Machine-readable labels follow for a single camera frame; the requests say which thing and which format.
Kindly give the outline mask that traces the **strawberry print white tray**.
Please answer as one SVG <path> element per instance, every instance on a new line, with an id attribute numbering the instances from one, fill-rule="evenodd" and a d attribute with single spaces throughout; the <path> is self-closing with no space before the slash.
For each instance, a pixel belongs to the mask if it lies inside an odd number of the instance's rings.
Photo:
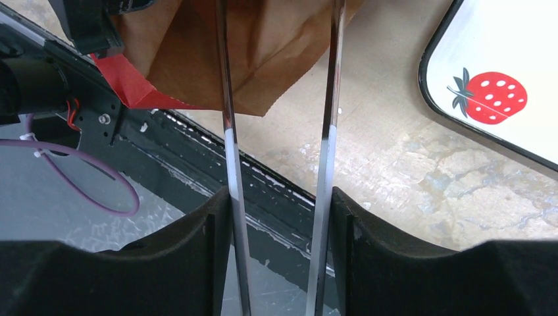
<path id="1" fill-rule="evenodd" d="M 453 1 L 418 84 L 436 113 L 557 169 L 556 1 Z"/>

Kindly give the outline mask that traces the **red paper bag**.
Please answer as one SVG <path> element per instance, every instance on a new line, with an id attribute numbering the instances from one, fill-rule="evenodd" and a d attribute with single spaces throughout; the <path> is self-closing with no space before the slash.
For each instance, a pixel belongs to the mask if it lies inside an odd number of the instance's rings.
<path id="1" fill-rule="evenodd" d="M 235 112 L 262 117 L 330 45 L 332 1 L 228 1 Z M 113 18 L 123 52 L 94 63 L 131 109 L 219 111 L 224 96 L 214 1 L 156 1 Z"/>

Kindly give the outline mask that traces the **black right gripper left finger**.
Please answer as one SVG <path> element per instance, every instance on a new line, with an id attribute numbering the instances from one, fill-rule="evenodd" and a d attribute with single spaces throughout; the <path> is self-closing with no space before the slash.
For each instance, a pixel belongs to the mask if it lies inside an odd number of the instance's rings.
<path id="1" fill-rule="evenodd" d="M 220 315 L 232 235 L 221 188 L 121 250 L 1 242 L 2 315 Z"/>

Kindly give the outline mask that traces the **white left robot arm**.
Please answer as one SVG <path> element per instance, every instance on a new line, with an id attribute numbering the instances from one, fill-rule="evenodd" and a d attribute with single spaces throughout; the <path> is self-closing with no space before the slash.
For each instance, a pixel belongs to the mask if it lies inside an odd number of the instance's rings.
<path id="1" fill-rule="evenodd" d="M 83 55 L 104 59 L 122 53 L 112 16 L 144 10 L 152 1 L 50 1 L 64 34 Z M 1 37 L 1 124 L 19 115 L 59 113 L 70 99 L 63 71 L 46 59 L 27 58 L 23 48 Z"/>

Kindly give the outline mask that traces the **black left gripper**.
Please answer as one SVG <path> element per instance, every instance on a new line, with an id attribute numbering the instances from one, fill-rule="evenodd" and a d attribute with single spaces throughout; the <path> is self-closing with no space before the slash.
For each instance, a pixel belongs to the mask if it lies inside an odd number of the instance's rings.
<path id="1" fill-rule="evenodd" d="M 144 10 L 154 0 L 49 0 L 66 37 L 83 55 L 114 56 L 124 44 L 112 16 Z"/>

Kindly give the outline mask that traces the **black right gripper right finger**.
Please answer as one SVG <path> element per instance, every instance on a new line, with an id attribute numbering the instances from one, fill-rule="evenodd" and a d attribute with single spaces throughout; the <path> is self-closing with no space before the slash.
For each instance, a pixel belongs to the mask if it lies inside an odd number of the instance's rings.
<path id="1" fill-rule="evenodd" d="M 454 251 L 332 192 L 342 315 L 556 315 L 557 242 L 490 240 Z"/>

